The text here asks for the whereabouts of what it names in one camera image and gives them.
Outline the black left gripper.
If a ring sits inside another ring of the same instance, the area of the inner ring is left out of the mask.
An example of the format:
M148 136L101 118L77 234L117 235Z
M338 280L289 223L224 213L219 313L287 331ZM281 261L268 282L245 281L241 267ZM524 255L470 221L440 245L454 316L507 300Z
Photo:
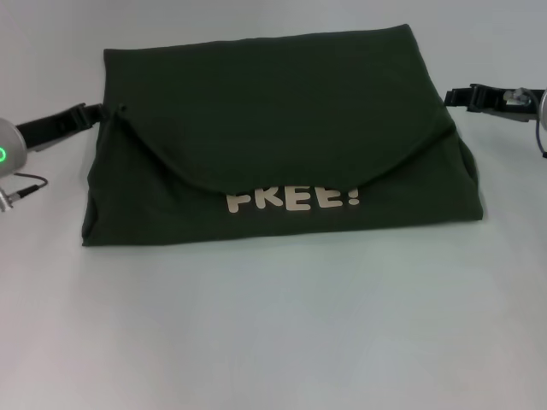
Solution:
M19 124L15 128L21 134L27 152L45 149L64 139L67 131L85 131L103 121L103 105L78 104L48 117Z

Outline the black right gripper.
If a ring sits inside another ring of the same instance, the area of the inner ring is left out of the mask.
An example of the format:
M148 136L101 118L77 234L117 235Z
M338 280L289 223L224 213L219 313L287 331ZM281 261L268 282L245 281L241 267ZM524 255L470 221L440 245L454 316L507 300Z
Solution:
M464 107L469 112L481 112L507 120L529 122L542 120L544 91L541 89L497 88L471 84L446 92L445 107Z

